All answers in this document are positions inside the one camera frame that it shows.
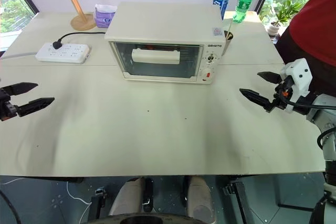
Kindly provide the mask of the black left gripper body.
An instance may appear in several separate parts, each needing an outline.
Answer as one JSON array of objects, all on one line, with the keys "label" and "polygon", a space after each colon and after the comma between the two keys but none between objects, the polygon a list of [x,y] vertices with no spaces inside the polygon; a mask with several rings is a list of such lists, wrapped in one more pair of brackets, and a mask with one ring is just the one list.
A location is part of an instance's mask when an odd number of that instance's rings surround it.
[{"label": "black left gripper body", "polygon": [[6,121],[18,115],[16,107],[10,103],[12,95],[18,95],[18,86],[1,88],[1,121]]}]

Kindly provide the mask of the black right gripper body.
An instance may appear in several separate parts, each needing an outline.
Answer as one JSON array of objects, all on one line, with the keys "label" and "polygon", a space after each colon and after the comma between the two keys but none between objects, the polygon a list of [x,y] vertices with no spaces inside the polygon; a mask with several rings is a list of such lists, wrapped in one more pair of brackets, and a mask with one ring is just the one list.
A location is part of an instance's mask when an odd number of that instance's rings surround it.
[{"label": "black right gripper body", "polygon": [[287,106],[283,100],[291,96],[292,91],[289,91],[292,87],[292,77],[288,76],[280,84],[276,84],[274,99],[269,106],[265,109],[267,112],[271,112],[274,108],[279,108],[284,110]]}]

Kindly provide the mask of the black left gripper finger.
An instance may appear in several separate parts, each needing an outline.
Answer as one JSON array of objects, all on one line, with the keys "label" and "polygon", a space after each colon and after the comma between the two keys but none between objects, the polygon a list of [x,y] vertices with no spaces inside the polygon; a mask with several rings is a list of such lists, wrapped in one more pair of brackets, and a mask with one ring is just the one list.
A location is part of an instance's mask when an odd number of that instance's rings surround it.
[{"label": "black left gripper finger", "polygon": [[23,117],[49,106],[55,98],[39,98],[21,106],[15,106],[18,116]]},{"label": "black left gripper finger", "polygon": [[37,83],[31,83],[31,82],[20,82],[16,84],[12,84],[6,87],[6,93],[10,96],[13,95],[20,95],[23,93],[27,93],[33,88],[37,87]]}]

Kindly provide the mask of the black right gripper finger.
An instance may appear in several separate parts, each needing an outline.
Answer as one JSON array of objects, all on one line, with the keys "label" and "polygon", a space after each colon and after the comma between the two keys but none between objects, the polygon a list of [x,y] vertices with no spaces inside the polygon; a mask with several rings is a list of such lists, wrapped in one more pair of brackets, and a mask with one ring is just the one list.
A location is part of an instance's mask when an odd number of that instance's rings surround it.
[{"label": "black right gripper finger", "polygon": [[246,97],[249,101],[263,107],[264,109],[269,108],[271,105],[270,101],[261,96],[258,92],[250,90],[250,89],[239,89],[241,94]]},{"label": "black right gripper finger", "polygon": [[273,83],[273,84],[280,84],[282,82],[281,75],[278,73],[270,72],[270,71],[263,71],[258,72],[257,75],[267,82]]}]

